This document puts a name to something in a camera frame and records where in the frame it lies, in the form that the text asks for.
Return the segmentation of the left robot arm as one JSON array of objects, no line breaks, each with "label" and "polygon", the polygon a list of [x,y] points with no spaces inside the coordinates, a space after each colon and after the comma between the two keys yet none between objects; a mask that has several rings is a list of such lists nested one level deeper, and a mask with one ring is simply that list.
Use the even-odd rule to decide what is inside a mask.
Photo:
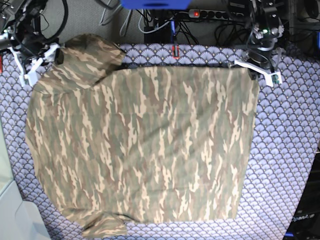
[{"label": "left robot arm", "polygon": [[233,66],[249,70],[252,80],[263,76],[269,87],[282,83],[281,73],[272,63],[272,52],[283,36],[284,25],[274,0],[228,0],[227,14],[237,23],[244,23],[249,35],[242,56]]}]

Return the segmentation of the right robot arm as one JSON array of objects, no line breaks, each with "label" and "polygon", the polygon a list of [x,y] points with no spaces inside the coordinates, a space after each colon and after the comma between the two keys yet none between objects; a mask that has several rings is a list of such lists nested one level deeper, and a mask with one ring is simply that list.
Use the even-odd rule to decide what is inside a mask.
[{"label": "right robot arm", "polygon": [[33,87],[39,80],[37,70],[50,63],[62,64],[59,36],[65,29],[69,7],[62,1],[64,15],[56,33],[47,38],[41,29],[46,0],[2,0],[0,2],[0,52],[11,52],[20,71],[21,86]]}]

